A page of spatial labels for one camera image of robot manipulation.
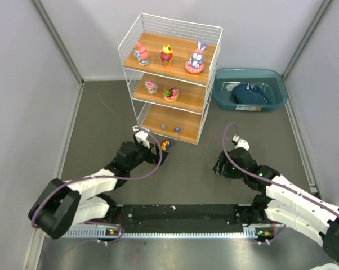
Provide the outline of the navy bird toy red hat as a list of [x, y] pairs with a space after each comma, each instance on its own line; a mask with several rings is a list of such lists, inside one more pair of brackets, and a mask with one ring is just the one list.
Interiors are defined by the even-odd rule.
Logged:
[[168, 151], [168, 149], [171, 148], [174, 144], [175, 142], [173, 140], [165, 139], [160, 143], [160, 147], [162, 151]]

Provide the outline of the pink bear donut toy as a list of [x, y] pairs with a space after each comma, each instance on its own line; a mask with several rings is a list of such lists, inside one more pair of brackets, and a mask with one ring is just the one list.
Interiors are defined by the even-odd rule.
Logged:
[[179, 89], [176, 87], [167, 88], [164, 90], [163, 97], [166, 101], [174, 102], [179, 97]]

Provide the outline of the pink toy with goggles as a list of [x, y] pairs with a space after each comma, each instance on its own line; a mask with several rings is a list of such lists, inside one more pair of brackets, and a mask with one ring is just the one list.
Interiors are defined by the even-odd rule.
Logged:
[[150, 94], [155, 94], [158, 91], [158, 85], [152, 80], [145, 81], [145, 87]]

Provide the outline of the pink rabbit toy blue bow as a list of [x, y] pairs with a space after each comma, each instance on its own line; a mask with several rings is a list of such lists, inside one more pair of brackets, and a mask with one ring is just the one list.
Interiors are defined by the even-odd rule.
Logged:
[[133, 54], [137, 58], [139, 65], [148, 66], [150, 64], [149, 52], [140, 42], [136, 42], [136, 49]]

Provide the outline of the yellow bear ice cream cone toy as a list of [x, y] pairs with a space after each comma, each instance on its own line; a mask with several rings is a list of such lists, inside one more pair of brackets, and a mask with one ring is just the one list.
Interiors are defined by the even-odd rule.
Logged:
[[164, 66], [171, 65], [171, 58], [173, 57], [173, 49], [168, 44], [162, 47], [162, 50], [159, 53], [161, 62]]

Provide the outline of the purple bunny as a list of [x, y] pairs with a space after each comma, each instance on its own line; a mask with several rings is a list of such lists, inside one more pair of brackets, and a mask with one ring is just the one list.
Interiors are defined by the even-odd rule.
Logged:
[[197, 48], [192, 56], [185, 63], [185, 69], [191, 74], [199, 74], [204, 70], [203, 52], [208, 48], [208, 44], [201, 39], [197, 40]]

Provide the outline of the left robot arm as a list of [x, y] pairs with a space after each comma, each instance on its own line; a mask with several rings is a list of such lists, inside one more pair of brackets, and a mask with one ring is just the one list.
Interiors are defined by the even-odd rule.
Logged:
[[104, 192], [122, 187], [140, 164], [161, 166], [167, 156], [167, 151], [152, 143], [123, 142], [107, 166], [82, 181], [51, 180], [29, 210], [28, 218], [50, 238], [58, 239], [71, 226], [105, 217], [114, 201]]

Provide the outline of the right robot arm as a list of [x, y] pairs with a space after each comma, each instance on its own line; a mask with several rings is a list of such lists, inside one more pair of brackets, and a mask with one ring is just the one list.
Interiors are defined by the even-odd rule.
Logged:
[[267, 165], [258, 165], [249, 151], [237, 147], [221, 151], [213, 171], [228, 179], [241, 179], [258, 191], [252, 216], [281, 223], [316, 242], [339, 263], [339, 206], [298, 188]]

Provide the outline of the dark blue pouch in bin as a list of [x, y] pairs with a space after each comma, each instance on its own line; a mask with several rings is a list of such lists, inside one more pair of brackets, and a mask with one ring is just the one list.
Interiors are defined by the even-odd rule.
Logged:
[[240, 104], [271, 105], [272, 102], [260, 87], [252, 83], [241, 83], [232, 89], [232, 95]]

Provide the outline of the teal plastic bin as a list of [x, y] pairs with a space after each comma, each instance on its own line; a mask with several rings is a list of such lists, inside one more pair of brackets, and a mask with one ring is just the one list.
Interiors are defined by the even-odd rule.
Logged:
[[[232, 89], [241, 83], [252, 83], [261, 88], [271, 105], [241, 104], [232, 95]], [[274, 70], [251, 68], [222, 68], [215, 73], [212, 97], [223, 110], [273, 111], [283, 107], [288, 99], [283, 77]]]

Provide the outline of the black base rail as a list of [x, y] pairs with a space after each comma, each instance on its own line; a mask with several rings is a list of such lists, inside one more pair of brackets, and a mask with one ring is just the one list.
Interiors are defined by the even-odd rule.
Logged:
[[126, 233], [240, 232], [255, 224], [269, 225], [264, 211], [249, 205], [117, 205], [102, 219]]

